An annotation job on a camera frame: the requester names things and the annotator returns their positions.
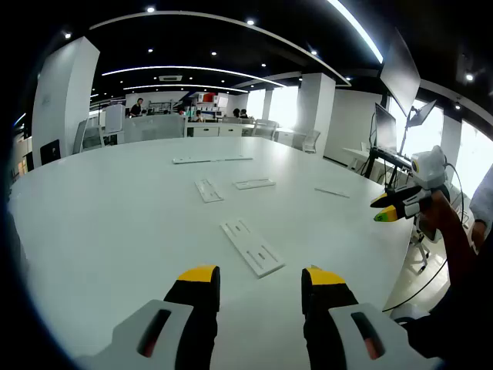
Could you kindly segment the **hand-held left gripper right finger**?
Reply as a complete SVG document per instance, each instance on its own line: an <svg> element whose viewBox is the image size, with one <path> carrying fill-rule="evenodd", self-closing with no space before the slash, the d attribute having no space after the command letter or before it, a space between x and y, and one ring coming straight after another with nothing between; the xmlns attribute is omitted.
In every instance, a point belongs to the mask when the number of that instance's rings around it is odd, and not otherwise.
<svg viewBox="0 0 493 370"><path fill-rule="evenodd" d="M372 304L358 303L346 281L319 267L301 272L304 338L312 369L439 369L409 345L407 332Z"/></svg>

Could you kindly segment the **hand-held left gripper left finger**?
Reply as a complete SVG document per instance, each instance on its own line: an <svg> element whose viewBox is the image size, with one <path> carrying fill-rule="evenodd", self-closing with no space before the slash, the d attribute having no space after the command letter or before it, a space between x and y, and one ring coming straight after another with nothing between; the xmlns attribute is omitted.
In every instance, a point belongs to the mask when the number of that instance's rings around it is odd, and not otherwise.
<svg viewBox="0 0 493 370"><path fill-rule="evenodd" d="M95 355L77 359L80 369L208 369L218 332L220 268L182 273L164 299L151 300L112 331Z"/></svg>

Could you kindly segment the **person's right hand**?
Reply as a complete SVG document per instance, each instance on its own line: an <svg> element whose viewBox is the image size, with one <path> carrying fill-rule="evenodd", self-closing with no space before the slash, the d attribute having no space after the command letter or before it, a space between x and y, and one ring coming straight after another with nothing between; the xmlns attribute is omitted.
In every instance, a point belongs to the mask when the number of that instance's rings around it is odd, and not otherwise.
<svg viewBox="0 0 493 370"><path fill-rule="evenodd" d="M429 226L438 229L442 234L445 234L458 221L458 215L441 190L436 190L418 203L420 213Z"/></svg>

